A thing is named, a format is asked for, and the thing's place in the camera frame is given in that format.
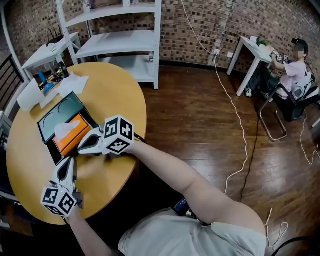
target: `orange tissue box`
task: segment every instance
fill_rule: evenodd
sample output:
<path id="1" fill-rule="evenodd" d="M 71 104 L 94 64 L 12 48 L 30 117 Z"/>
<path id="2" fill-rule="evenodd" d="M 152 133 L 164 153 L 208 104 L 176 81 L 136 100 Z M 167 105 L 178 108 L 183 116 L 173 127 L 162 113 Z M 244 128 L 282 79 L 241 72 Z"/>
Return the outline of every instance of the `orange tissue box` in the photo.
<path id="1" fill-rule="evenodd" d="M 77 147 L 86 134 L 92 129 L 91 126 L 78 114 L 69 123 L 80 121 L 80 124 L 74 128 L 65 138 L 58 141 L 57 137 L 53 141 L 63 157 L 67 156 L 71 150 Z"/>

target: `metal chair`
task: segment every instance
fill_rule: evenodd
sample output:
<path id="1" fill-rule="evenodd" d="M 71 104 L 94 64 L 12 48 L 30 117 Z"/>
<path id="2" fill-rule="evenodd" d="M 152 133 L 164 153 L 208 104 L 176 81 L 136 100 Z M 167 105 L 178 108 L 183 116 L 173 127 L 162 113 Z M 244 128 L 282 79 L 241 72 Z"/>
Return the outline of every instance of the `metal chair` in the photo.
<path id="1" fill-rule="evenodd" d="M 318 88 L 317 86 L 314 86 L 313 88 L 311 88 L 308 91 L 308 93 L 305 95 L 305 97 L 302 100 L 296 101 L 295 98 L 293 97 L 293 95 L 290 92 L 288 92 L 288 90 L 281 83 L 278 84 L 278 86 L 271 93 L 269 98 L 266 100 L 266 102 L 263 104 L 263 106 L 260 108 L 260 110 L 258 112 L 258 116 L 259 116 L 261 123 L 266 131 L 266 134 L 268 135 L 269 139 L 272 142 L 279 141 L 288 135 L 286 127 L 279 117 L 279 110 L 281 111 L 284 120 L 287 122 L 292 122 L 292 121 L 301 119 L 303 117 L 305 108 L 308 105 L 314 104 L 320 100 L 320 95 L 315 95 L 315 96 L 308 98 L 308 96 L 311 95 L 317 88 Z M 285 91 L 285 93 L 288 95 L 288 98 L 282 99 L 279 95 L 277 95 L 276 92 L 278 89 L 283 89 Z M 273 138 L 271 136 L 271 133 L 270 133 L 263 117 L 262 117 L 263 109 L 266 107 L 266 105 L 268 103 L 272 102 L 272 100 L 277 105 L 275 117 L 276 117 L 276 119 L 281 127 L 281 130 L 283 132 L 283 136 L 281 136 L 279 138 Z"/>

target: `round wooden table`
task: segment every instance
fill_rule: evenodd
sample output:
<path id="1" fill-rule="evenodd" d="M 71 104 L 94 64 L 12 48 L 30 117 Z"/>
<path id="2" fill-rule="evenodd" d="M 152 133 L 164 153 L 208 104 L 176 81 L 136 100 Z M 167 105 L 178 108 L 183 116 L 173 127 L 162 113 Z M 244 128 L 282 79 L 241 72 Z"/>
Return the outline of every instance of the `round wooden table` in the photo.
<path id="1" fill-rule="evenodd" d="M 89 76 L 82 94 L 77 95 L 97 124 L 122 115 L 134 123 L 134 131 L 145 137 L 147 111 L 144 94 L 125 70 L 108 63 L 89 62 L 68 68 L 78 76 Z M 49 187 L 55 169 L 49 150 L 42 142 L 37 122 L 53 108 L 58 95 L 44 109 L 37 105 L 28 113 L 20 110 L 14 119 L 7 146 L 7 171 L 15 196 L 37 219 L 56 225 L 64 221 L 40 204 L 44 187 Z M 136 160 L 120 157 L 79 155 L 76 187 L 83 193 L 84 218 L 108 205 L 120 192 L 133 172 Z"/>

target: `white shelf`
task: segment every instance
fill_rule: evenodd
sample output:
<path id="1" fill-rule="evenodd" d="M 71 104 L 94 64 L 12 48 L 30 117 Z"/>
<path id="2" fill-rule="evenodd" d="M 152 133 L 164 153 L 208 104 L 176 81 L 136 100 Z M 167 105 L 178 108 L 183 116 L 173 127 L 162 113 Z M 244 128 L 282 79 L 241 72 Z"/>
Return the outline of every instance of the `white shelf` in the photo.
<path id="1" fill-rule="evenodd" d="M 76 59 L 127 52 L 153 52 L 155 49 L 153 30 L 134 30 L 97 34 L 91 37 L 74 56 Z"/>
<path id="2" fill-rule="evenodd" d="M 76 25 L 81 22 L 86 22 L 94 19 L 99 19 L 103 17 L 109 17 L 114 15 L 122 14 L 142 14 L 142 13 L 154 13 L 156 11 L 155 3 L 142 2 L 138 4 L 133 4 L 128 7 L 123 7 L 123 5 L 112 5 L 103 8 L 93 9 L 89 13 L 83 13 L 72 20 L 65 23 L 66 27 Z"/>
<path id="3" fill-rule="evenodd" d="M 100 61 L 123 68 L 128 71 L 138 83 L 153 83 L 155 81 L 154 63 L 149 62 L 148 55 L 110 57 L 103 58 Z"/>

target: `person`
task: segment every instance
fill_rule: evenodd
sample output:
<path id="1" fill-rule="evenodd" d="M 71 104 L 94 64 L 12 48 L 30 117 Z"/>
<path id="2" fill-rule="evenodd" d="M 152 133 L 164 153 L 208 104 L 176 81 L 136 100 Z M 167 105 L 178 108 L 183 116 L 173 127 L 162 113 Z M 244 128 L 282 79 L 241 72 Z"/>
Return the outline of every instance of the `person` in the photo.
<path id="1" fill-rule="evenodd" d="M 282 84 L 290 93 L 294 85 L 298 83 L 307 73 L 307 66 L 305 63 L 306 57 L 309 54 L 307 42 L 302 39 L 296 39 L 293 48 L 293 54 L 295 62 L 282 64 L 277 61 L 277 53 L 273 51 L 271 54 L 272 65 L 276 70 L 282 71 L 284 75 L 279 80 L 270 76 L 270 72 L 268 70 L 260 71 L 258 76 L 263 77 L 263 79 L 255 79 L 259 80 L 261 85 L 254 81 L 249 82 L 247 88 L 245 89 L 246 96 L 251 97 L 252 91 L 258 87 L 264 97 L 268 99 L 269 94 L 276 89 L 279 83 Z M 279 88 L 276 93 L 283 100 L 288 98 L 288 94 L 282 88 Z"/>
<path id="2" fill-rule="evenodd" d="M 172 209 L 154 213 L 122 236 L 118 249 L 124 255 L 265 255 L 265 227 L 251 208 L 230 199 L 184 161 L 143 142 L 135 140 L 128 153 L 180 192 L 201 222 Z M 68 222 L 86 256 L 118 255 L 81 217 L 77 206 Z"/>

